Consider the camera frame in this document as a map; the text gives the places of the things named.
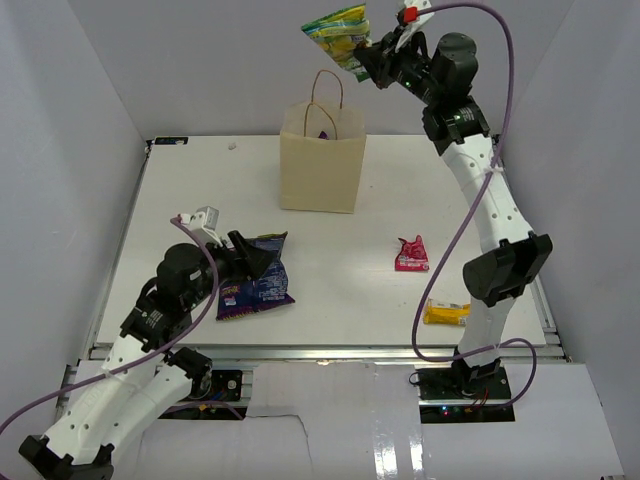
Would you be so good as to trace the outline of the green snack bag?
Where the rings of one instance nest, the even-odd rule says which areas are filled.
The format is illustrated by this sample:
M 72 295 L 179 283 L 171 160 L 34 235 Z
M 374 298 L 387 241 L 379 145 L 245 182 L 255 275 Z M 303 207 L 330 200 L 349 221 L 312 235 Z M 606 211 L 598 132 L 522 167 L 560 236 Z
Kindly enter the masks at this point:
M 304 24 L 301 31 L 318 45 L 342 70 L 353 74 L 359 82 L 369 74 L 355 57 L 355 50 L 372 45 L 366 4 L 337 10 Z

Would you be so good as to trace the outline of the large blue purple snack bag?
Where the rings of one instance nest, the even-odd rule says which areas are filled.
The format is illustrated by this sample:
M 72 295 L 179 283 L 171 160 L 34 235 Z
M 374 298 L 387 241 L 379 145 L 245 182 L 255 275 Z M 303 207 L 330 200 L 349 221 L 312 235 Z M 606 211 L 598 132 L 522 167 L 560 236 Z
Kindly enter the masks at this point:
M 248 239 L 253 247 L 274 252 L 275 258 L 258 280 L 227 281 L 220 287 L 217 321 L 237 319 L 295 302 L 288 294 L 288 276 L 281 261 L 287 235 L 283 232 Z

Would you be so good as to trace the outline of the beige paper bag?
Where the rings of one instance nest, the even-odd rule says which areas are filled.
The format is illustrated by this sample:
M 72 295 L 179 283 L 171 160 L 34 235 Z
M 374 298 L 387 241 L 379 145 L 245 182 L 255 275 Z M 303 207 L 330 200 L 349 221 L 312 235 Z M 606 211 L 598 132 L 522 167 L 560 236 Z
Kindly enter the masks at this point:
M 344 100 L 344 86 L 338 83 L 338 97 L 317 95 L 323 74 L 317 72 L 310 97 L 290 106 L 280 130 L 280 207 L 284 210 L 352 214 L 361 179 L 366 146 L 362 113 Z M 329 139 L 318 138 L 321 131 Z

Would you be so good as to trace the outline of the small red candy packet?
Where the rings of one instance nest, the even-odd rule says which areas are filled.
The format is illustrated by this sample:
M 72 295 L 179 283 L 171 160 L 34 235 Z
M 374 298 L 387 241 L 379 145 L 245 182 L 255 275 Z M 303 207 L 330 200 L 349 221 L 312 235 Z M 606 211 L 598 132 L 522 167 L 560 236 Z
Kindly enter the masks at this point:
M 399 272 L 428 272 L 429 258 L 421 235 L 413 241 L 399 238 L 401 248 L 394 260 L 394 269 Z

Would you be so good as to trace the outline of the yellow snack bar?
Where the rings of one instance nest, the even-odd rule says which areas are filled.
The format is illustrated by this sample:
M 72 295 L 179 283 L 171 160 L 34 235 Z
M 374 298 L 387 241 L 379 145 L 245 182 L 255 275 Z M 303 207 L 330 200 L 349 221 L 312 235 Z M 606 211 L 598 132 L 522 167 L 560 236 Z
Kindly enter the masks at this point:
M 429 299 L 423 315 L 427 325 L 449 325 L 464 327 L 470 315 L 471 305 L 455 304 Z

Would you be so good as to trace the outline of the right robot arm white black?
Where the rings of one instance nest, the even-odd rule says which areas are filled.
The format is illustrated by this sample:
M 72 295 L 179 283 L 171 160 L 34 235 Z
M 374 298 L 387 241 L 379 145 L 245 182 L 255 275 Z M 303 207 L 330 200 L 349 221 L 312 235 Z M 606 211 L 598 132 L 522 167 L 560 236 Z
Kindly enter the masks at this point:
M 397 83 L 424 103 L 425 133 L 458 182 L 478 230 L 481 254 L 462 270 L 470 315 L 451 366 L 453 390 L 475 398 L 499 371 L 506 320 L 552 252 L 552 241 L 525 220 L 493 161 L 490 128 L 471 95 L 478 61 L 470 37 L 448 33 L 429 54 L 423 33 L 401 44 L 393 31 L 356 48 L 354 56 L 378 88 Z

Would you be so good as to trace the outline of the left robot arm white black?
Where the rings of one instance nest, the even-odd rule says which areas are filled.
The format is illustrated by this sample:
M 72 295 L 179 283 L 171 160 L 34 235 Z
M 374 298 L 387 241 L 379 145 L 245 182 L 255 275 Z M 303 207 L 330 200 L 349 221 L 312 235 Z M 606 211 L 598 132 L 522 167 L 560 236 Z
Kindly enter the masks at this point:
M 211 387 L 211 361 L 173 348 L 196 325 L 227 281 L 257 280 L 276 255 L 239 232 L 171 246 L 142 288 L 102 365 L 63 418 L 27 437 L 20 455 L 44 479 L 109 479 L 115 457 L 176 402 Z

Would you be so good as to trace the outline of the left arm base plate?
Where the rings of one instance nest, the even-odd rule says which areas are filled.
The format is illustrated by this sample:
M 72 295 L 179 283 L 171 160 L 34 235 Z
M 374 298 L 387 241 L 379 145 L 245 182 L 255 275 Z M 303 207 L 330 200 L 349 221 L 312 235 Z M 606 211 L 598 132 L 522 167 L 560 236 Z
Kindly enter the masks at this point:
M 183 399 L 180 409 L 174 407 L 161 416 L 172 420 L 243 420 L 246 407 L 242 399 L 241 370 L 212 370 L 204 383 Z

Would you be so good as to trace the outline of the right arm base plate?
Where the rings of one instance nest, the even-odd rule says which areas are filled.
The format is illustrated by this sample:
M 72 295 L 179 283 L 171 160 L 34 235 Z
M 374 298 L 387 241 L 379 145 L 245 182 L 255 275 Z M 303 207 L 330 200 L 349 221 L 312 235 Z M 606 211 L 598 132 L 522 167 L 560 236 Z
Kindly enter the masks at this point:
M 511 423 L 516 420 L 504 367 L 492 377 L 470 386 L 455 383 L 451 368 L 418 369 L 408 377 L 418 389 L 420 419 L 423 425 Z

